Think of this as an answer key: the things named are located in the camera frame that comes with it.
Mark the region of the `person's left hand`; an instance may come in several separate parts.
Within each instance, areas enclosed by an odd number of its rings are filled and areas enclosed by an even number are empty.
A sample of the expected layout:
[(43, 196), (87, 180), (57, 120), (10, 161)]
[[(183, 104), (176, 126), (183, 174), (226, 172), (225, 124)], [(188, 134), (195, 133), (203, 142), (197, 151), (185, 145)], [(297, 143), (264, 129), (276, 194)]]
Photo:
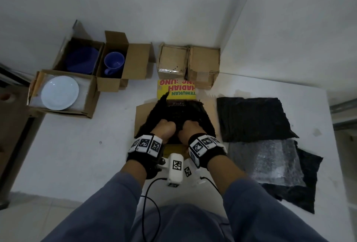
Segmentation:
[(166, 119), (161, 119), (151, 131), (152, 134), (162, 139), (163, 144), (166, 144), (175, 132), (176, 124), (174, 122), (169, 122)]

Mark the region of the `open cardboard box white lining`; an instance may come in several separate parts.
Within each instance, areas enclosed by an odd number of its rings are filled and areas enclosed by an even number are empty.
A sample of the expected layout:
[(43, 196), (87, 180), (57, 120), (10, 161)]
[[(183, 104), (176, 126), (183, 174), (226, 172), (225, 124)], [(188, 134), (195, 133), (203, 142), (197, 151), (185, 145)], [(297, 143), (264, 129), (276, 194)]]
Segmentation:
[[(44, 107), (40, 95), (45, 83), (58, 76), (68, 76), (75, 79), (79, 85), (79, 95), (74, 104), (69, 108), (61, 111), (54, 111)], [(100, 92), (97, 90), (97, 80), (95, 76), (57, 70), (41, 70), (37, 72), (36, 77), (30, 84), (28, 105), (31, 109), (44, 113), (91, 119), (99, 95)]]

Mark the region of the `brown wooden furniture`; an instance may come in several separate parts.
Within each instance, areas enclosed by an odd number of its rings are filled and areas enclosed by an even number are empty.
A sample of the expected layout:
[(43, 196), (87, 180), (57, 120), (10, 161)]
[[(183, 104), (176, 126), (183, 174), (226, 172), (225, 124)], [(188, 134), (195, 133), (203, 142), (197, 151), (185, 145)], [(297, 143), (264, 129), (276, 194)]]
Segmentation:
[(7, 179), (29, 128), (29, 87), (0, 88), (0, 183)]

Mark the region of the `open cardboard box yellow flap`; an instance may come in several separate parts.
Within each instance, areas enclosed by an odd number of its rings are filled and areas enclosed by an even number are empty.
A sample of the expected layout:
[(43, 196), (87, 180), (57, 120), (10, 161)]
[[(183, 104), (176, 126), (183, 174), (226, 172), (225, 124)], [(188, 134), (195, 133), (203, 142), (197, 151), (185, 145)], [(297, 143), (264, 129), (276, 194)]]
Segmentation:
[[(161, 98), (162, 95), (164, 95), (167, 92), (169, 93), (168, 99), (198, 100), (202, 102), (203, 107), (208, 113), (209, 118), (216, 131), (216, 138), (222, 142), (215, 97), (211, 95), (207, 95), (203, 90), (201, 91), (197, 90), (194, 82), (191, 81), (179, 80), (179, 79), (158, 80), (157, 99), (155, 99), (154, 102), (152, 103), (146, 103), (146, 104), (153, 105)], [(172, 153), (182, 154), (184, 158), (188, 158), (188, 155), (186, 155), (186, 147), (183, 144), (179, 144), (179, 145), (166, 144), (163, 152), (164, 157), (168, 157)]]

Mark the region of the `white plate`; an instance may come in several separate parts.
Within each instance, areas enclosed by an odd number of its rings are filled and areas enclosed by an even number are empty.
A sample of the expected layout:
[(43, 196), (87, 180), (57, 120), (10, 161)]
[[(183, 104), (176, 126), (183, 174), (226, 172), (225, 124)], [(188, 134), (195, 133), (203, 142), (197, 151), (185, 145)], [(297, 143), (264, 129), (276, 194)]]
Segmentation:
[(58, 76), (45, 83), (40, 98), (45, 108), (61, 111), (74, 104), (78, 95), (79, 85), (75, 79)]

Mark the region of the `blue mug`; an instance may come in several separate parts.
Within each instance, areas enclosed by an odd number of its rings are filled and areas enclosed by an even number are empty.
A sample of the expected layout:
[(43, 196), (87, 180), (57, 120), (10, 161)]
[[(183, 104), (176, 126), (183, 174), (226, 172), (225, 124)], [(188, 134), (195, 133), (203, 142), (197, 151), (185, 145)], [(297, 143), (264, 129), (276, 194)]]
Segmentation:
[(105, 70), (104, 74), (106, 76), (111, 76), (119, 72), (125, 64), (125, 57), (120, 52), (110, 52), (104, 58)]

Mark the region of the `clear bubble wrap sheet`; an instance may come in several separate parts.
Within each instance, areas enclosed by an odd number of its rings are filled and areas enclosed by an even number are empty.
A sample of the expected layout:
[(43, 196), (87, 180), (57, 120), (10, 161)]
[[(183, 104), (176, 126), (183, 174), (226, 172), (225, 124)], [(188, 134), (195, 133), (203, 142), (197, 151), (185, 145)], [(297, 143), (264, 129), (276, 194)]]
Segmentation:
[(260, 184), (306, 186), (293, 139), (232, 142), (228, 157)]

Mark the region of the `open cardboard box tall flap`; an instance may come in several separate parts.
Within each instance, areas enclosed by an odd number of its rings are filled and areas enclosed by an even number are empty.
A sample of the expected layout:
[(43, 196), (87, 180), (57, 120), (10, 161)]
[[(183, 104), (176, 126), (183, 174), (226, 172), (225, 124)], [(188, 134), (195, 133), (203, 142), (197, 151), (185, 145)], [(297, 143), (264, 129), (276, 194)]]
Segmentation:
[[(118, 92), (128, 86), (129, 80), (145, 80), (148, 63), (155, 62), (153, 45), (129, 43), (124, 32), (105, 31), (105, 38), (105, 47), (96, 73), (98, 91)], [(119, 72), (106, 76), (104, 58), (114, 51), (124, 55), (125, 64)]]

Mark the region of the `folded black cloth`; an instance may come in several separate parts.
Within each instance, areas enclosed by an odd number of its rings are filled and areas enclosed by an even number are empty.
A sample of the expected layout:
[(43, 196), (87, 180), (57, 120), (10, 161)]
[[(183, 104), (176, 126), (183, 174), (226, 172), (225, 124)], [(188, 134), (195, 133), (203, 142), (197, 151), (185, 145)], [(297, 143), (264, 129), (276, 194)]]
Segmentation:
[(298, 138), (278, 98), (220, 97), (216, 104), (223, 142)]

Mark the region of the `open cardboard box dark inside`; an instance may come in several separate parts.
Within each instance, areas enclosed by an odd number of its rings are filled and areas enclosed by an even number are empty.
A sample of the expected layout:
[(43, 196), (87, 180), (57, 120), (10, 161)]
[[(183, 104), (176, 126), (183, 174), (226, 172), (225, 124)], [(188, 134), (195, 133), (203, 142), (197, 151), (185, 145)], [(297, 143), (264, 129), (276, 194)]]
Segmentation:
[(68, 35), (65, 36), (52, 69), (69, 72), (67, 71), (64, 63), (66, 56), (74, 50), (84, 46), (91, 46), (99, 50), (97, 63), (94, 72), (91, 74), (92, 76), (95, 76), (105, 47), (105, 43), (102, 41), (93, 40), (89, 33), (84, 29), (84, 26), (80, 20), (75, 20), (71, 31), (68, 33)]

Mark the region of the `person's right hand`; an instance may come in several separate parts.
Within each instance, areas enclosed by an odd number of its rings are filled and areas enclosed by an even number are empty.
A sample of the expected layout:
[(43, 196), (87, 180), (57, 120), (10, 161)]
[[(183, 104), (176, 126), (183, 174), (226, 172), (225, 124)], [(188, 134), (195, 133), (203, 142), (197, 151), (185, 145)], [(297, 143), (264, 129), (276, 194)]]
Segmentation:
[(196, 134), (205, 135), (206, 132), (198, 122), (187, 120), (185, 121), (182, 130), (180, 130), (177, 135), (181, 143), (187, 146), (189, 144), (189, 139)]

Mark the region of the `closed small cardboard box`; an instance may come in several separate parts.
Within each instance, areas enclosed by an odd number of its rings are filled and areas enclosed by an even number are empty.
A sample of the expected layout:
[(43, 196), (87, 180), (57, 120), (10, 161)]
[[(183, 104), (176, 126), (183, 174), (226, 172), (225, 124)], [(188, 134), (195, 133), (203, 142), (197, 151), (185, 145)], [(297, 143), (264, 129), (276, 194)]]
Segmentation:
[(186, 79), (197, 89), (210, 90), (220, 73), (220, 57), (220, 48), (190, 46)]
[(188, 46), (162, 43), (158, 48), (156, 68), (160, 80), (184, 80), (189, 59)]

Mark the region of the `person's right forearm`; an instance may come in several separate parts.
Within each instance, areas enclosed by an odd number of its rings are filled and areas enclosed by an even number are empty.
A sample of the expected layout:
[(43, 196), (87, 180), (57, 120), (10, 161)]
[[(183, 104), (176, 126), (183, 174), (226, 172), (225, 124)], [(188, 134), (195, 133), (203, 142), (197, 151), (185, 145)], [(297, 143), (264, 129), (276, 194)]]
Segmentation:
[(222, 195), (236, 242), (328, 242), (226, 155), (210, 158), (207, 168)]

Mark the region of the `black wristband with marker tags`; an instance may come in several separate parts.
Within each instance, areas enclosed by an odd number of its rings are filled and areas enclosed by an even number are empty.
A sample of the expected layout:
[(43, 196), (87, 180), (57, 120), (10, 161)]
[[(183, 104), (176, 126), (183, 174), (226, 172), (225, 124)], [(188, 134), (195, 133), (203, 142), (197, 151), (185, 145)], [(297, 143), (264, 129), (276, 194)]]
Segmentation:
[(157, 165), (162, 161), (164, 143), (161, 138), (150, 133), (136, 138), (128, 151), (127, 161), (135, 160), (146, 170), (146, 179), (156, 177)]
[(227, 156), (225, 146), (214, 136), (203, 133), (194, 134), (188, 141), (188, 152), (197, 168), (207, 168), (209, 161), (218, 156)]

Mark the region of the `flat black cloth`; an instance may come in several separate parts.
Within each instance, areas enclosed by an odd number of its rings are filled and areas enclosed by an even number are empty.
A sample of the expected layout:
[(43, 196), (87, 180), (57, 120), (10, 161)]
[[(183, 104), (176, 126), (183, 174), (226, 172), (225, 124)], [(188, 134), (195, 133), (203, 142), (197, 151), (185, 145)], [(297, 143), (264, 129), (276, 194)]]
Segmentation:
[(317, 173), (323, 158), (299, 148), (297, 148), (297, 154), (304, 175), (305, 186), (287, 187), (273, 184), (261, 184), (261, 186), (278, 201), (286, 200), (311, 214), (315, 214)]

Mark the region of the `black cloth wrapping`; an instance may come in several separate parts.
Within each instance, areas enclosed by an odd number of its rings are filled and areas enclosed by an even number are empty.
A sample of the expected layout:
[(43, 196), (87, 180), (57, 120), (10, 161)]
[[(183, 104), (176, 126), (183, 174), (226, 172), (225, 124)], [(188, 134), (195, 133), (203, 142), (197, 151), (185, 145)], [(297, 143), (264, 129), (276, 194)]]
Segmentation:
[(168, 92), (165, 93), (153, 105), (144, 104), (136, 108), (135, 121), (140, 123), (135, 124), (135, 138), (150, 133), (162, 119), (176, 124), (176, 131), (169, 138), (167, 144), (182, 144), (178, 138), (178, 132), (182, 130), (187, 120), (198, 122), (206, 133), (216, 137), (214, 126), (202, 102), (198, 100), (168, 99), (168, 95)]

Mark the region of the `grey metal rail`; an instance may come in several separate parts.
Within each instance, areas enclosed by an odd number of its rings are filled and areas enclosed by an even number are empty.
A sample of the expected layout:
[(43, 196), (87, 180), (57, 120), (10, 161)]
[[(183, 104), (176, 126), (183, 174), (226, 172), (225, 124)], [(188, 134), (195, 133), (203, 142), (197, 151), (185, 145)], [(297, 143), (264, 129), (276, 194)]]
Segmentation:
[(357, 98), (329, 107), (334, 131), (354, 131), (357, 136)]

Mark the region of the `person's torso in grey shirt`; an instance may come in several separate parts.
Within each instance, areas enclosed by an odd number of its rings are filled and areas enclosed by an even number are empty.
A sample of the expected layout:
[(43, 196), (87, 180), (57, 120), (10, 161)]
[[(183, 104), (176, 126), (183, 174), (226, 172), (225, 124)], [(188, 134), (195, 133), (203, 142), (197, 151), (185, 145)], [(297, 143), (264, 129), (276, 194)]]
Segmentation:
[(144, 235), (147, 242), (234, 242), (227, 218), (193, 204), (149, 208)]

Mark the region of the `blue plate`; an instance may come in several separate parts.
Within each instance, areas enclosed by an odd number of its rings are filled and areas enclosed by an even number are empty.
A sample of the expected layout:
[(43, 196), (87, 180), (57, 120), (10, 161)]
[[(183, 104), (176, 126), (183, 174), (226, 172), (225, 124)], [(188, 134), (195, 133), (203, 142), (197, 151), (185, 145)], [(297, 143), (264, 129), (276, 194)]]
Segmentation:
[(65, 58), (67, 71), (91, 75), (94, 72), (99, 50), (91, 46), (80, 47), (69, 53)]

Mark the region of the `person's left forearm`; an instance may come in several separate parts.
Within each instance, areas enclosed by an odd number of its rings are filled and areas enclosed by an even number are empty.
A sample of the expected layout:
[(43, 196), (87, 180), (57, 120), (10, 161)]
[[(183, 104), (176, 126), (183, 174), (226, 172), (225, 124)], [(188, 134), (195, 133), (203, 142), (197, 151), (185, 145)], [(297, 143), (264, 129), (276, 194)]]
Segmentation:
[(41, 242), (129, 242), (146, 176), (141, 163), (128, 160)]

